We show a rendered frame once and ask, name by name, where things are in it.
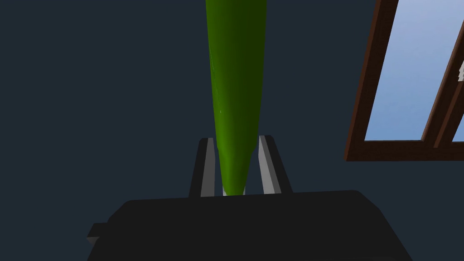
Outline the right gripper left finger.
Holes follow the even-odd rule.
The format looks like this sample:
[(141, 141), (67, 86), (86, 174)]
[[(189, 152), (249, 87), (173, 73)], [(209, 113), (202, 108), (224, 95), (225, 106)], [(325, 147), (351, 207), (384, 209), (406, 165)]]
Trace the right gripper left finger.
[(215, 195), (215, 159), (213, 138), (201, 138), (188, 194), (190, 198)]

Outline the green tapered bottle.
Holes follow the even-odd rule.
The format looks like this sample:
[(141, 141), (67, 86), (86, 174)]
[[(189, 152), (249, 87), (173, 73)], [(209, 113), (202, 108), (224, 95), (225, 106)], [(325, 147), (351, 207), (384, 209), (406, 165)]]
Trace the green tapered bottle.
[(267, 0), (206, 0), (216, 143), (226, 195), (245, 191), (258, 138)]

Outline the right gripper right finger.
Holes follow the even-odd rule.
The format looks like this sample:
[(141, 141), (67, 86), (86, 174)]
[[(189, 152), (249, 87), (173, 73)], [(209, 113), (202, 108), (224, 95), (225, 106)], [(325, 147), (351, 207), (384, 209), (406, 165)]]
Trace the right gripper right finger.
[(280, 153), (271, 135), (259, 136), (258, 160), (265, 194), (293, 193)]

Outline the brown framed window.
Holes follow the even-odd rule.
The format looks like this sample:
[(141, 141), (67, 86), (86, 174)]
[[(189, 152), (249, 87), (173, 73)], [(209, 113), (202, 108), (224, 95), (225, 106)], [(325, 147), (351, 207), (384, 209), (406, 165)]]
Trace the brown framed window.
[(453, 141), (464, 115), (464, 21), (421, 139), (365, 139), (398, 2), (375, 1), (344, 159), (464, 161), (464, 142)]

